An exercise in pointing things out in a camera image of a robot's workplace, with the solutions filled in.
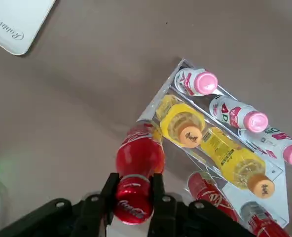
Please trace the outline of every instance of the coca-cola logo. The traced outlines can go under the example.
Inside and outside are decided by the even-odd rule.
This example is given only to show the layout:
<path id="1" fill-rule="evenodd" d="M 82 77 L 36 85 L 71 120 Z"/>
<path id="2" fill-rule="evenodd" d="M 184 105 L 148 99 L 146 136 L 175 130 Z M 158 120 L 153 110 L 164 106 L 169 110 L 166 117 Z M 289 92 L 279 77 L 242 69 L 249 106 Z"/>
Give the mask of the coca-cola logo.
<path id="1" fill-rule="evenodd" d="M 130 142 L 133 142 L 133 141 L 136 141 L 138 139 L 145 138 L 145 137 L 152 137 L 152 135 L 149 132 L 136 131 L 136 132 L 129 134 L 127 136 L 127 138 L 122 143 L 122 146 L 126 145 L 127 143 L 130 143 Z"/>
<path id="2" fill-rule="evenodd" d="M 214 191 L 207 191 L 202 196 L 207 195 L 209 197 L 210 203 L 213 204 L 215 207 L 222 206 L 224 208 L 228 208 L 233 210 L 234 208 L 227 202 L 224 197 Z"/>
<path id="3" fill-rule="evenodd" d="M 144 219 L 145 215 L 147 214 L 146 212 L 144 212 L 140 208 L 135 208 L 135 207 L 131 206 L 128 203 L 128 200 L 121 200 L 118 202 L 117 205 L 123 207 L 123 209 L 125 211 L 127 211 L 128 213 L 130 213 L 131 215 L 135 216 L 138 219 Z"/>
<path id="4" fill-rule="evenodd" d="M 14 40 L 23 40 L 24 34 L 21 31 L 18 31 L 10 26 L 8 26 L 6 23 L 0 20 L 0 28 L 2 28 L 6 33 L 8 33 L 9 36 L 11 36 Z"/>

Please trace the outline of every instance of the bottle label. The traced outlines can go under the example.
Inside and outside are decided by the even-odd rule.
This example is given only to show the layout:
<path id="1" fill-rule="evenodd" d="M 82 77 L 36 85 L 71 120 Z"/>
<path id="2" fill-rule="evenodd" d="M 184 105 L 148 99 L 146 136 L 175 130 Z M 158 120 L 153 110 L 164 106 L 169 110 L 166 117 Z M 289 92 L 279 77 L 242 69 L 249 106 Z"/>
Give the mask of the bottle label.
<path id="1" fill-rule="evenodd" d="M 199 93 L 194 89 L 194 81 L 198 74 L 206 72 L 205 69 L 193 69 L 193 68 L 187 68 L 187 69 L 181 69 L 176 77 L 175 77 L 175 86 L 176 88 L 182 92 L 186 93 L 188 95 L 198 95 L 201 96 L 202 94 Z"/>
<path id="2" fill-rule="evenodd" d="M 196 195 L 197 199 L 203 199 L 209 201 L 212 205 L 217 207 L 219 210 L 227 214 L 234 221 L 238 221 L 238 215 L 234 210 L 233 206 L 227 201 L 219 189 L 215 186 L 211 178 L 205 178 L 204 173 L 200 174 L 199 177 L 192 177 L 190 179 L 192 189 L 198 192 Z"/>
<path id="3" fill-rule="evenodd" d="M 257 237 L 288 237 L 288 234 L 273 220 L 269 212 L 258 204 L 245 207 L 250 231 Z"/>
<path id="4" fill-rule="evenodd" d="M 131 206 L 128 200 L 121 200 L 117 203 L 117 205 L 122 207 L 126 212 L 130 213 L 138 219 L 143 220 L 146 218 L 147 213 L 140 208 L 135 208 Z"/>
<path id="5" fill-rule="evenodd" d="M 242 102 L 220 95 L 211 101 L 210 114 L 219 121 L 228 123 L 233 127 L 245 128 L 244 118 L 241 118 L 239 112 L 247 106 Z"/>
<path id="6" fill-rule="evenodd" d="M 203 150 L 209 156 L 216 157 L 219 160 L 219 164 L 221 166 L 223 166 L 232 159 L 232 154 L 235 151 L 234 148 L 231 148 L 225 141 L 222 141 L 220 138 L 218 138 L 217 135 L 213 134 L 211 131 L 208 131 L 204 135 L 203 142 L 205 143 L 202 147 Z"/>
<path id="7" fill-rule="evenodd" d="M 138 122 L 137 125 L 128 132 L 126 139 L 120 146 L 120 149 L 126 146 L 128 143 L 142 138 L 148 138 L 162 146 L 162 135 L 158 126 L 152 122 Z"/>
<path id="8" fill-rule="evenodd" d="M 290 136 L 270 126 L 260 133 L 240 130 L 238 135 L 261 155 L 267 155 L 274 159 L 283 159 L 283 148 L 292 145 Z"/>
<path id="9" fill-rule="evenodd" d="M 186 90 L 188 91 L 189 95 L 194 95 L 194 92 L 191 90 L 191 87 L 190 87 L 190 78 L 191 78 L 191 76 L 192 76 L 192 73 L 188 73 L 185 76 L 184 72 L 182 72 L 182 76 L 181 76 L 180 82 L 186 88 Z"/>

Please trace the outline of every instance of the red label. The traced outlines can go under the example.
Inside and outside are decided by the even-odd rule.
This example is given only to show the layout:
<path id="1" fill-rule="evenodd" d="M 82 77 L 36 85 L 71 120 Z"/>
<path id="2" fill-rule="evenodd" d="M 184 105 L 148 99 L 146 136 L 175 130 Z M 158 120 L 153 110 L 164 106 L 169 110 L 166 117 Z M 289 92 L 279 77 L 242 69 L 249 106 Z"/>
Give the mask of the red label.
<path id="1" fill-rule="evenodd" d="M 240 107 L 235 107 L 229 113 L 229 123 L 233 127 L 239 128 L 239 126 L 238 126 L 238 113 L 239 113 L 240 110 L 241 110 Z"/>
<path id="2" fill-rule="evenodd" d="M 268 212 L 253 215 L 248 224 L 257 237 L 289 237 L 289 235 L 272 220 Z"/>
<path id="3" fill-rule="evenodd" d="M 228 108 L 226 107 L 225 103 L 223 103 L 223 105 L 221 106 L 221 112 L 222 112 L 222 113 L 228 113 L 228 112 L 229 112 L 229 110 L 228 110 Z"/>
<path id="4" fill-rule="evenodd" d="M 236 211 L 218 188 L 216 188 L 214 184 L 207 182 L 205 179 L 202 179 L 202 183 L 202 186 L 205 186 L 205 188 L 203 188 L 203 190 L 197 195 L 197 199 L 209 201 L 234 221 L 238 221 Z"/>
<path id="5" fill-rule="evenodd" d="M 289 137 L 287 134 L 281 132 L 279 134 L 274 134 L 272 135 L 272 137 L 274 137 L 276 140 L 283 140 L 283 139 L 290 139 L 291 140 L 291 137 Z"/>
<path id="6" fill-rule="evenodd" d="M 190 95 L 194 95 L 194 92 L 190 88 L 190 78 L 192 76 L 192 73 L 188 73 L 187 77 L 185 77 L 184 73 L 182 73 L 182 77 L 180 81 L 184 81 L 183 85 L 186 88 L 186 90 L 189 92 Z"/>

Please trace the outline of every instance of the coca-cola bottle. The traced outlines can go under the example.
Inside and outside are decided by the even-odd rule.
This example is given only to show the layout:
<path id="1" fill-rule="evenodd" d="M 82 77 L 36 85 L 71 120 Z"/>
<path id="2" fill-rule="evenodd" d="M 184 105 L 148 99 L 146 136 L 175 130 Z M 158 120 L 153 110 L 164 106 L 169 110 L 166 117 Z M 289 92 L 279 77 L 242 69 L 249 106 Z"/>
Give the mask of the coca-cola bottle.
<path id="1" fill-rule="evenodd" d="M 290 237 L 255 201 L 245 203 L 240 210 L 244 224 L 257 237 Z"/>
<path id="2" fill-rule="evenodd" d="M 149 120 L 138 121 L 127 133 L 116 157 L 121 180 L 114 214 L 123 223 L 140 224 L 151 216 L 149 178 L 163 171 L 164 161 L 160 128 Z"/>
<path id="3" fill-rule="evenodd" d="M 236 222 L 239 221 L 237 212 L 218 189 L 216 182 L 208 172 L 196 171 L 192 173 L 187 183 L 189 191 L 194 199 L 209 201 L 231 219 Z"/>

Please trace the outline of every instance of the clear plastic shelf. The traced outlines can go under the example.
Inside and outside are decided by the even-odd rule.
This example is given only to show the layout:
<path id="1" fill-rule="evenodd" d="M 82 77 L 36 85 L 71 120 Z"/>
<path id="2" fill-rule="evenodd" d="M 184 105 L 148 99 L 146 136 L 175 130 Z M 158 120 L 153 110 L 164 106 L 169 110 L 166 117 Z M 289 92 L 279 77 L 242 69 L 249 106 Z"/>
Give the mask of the clear plastic shelf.
<path id="1" fill-rule="evenodd" d="M 251 151 L 256 152 L 251 146 L 247 143 L 243 142 L 237 133 L 237 129 L 231 127 L 227 124 L 224 124 L 215 118 L 213 118 L 207 111 L 199 107 L 196 103 L 194 103 L 190 96 L 184 95 L 180 93 L 174 86 L 174 77 L 176 73 L 182 68 L 194 68 L 192 64 L 190 64 L 187 60 L 182 59 L 178 66 L 174 69 L 171 75 L 168 77 L 166 82 L 163 84 L 161 89 L 155 95 L 151 103 L 144 110 L 140 119 L 152 119 L 156 123 L 159 123 L 155 112 L 161 99 L 166 94 L 174 94 L 179 99 L 183 100 L 185 103 L 196 109 L 197 111 L 202 112 L 205 115 L 205 120 L 207 123 L 212 126 L 216 126 L 220 128 L 229 138 L 233 139 L 235 142 L 240 143 L 240 145 L 249 148 Z M 227 92 L 223 87 L 218 86 L 217 90 L 214 92 L 215 94 L 221 94 L 230 96 L 233 99 L 236 99 L 229 92 Z M 184 152 L 189 156 L 189 158 L 193 161 L 193 164 L 197 166 L 198 170 L 201 169 L 202 165 L 206 166 L 210 171 L 217 174 L 219 177 L 223 178 L 220 170 L 216 167 L 215 163 L 211 158 L 209 158 L 200 147 L 189 149 L 182 148 Z M 268 157 L 261 156 L 261 154 L 257 153 L 266 163 L 266 175 L 269 177 L 275 184 L 276 190 L 272 197 L 268 199 L 260 199 L 252 194 L 249 190 L 241 190 L 232 185 L 229 182 L 223 186 L 222 191 L 227 196 L 229 201 L 232 203 L 233 207 L 236 209 L 237 213 L 240 213 L 241 206 L 248 201 L 256 201 L 260 205 L 264 206 L 270 214 L 273 216 L 277 223 L 281 227 L 285 227 L 289 223 L 289 211 L 288 211 L 288 199 L 287 199 L 287 190 L 286 190 L 286 179 L 285 179 L 285 164 L 277 164 L 269 159 Z"/>

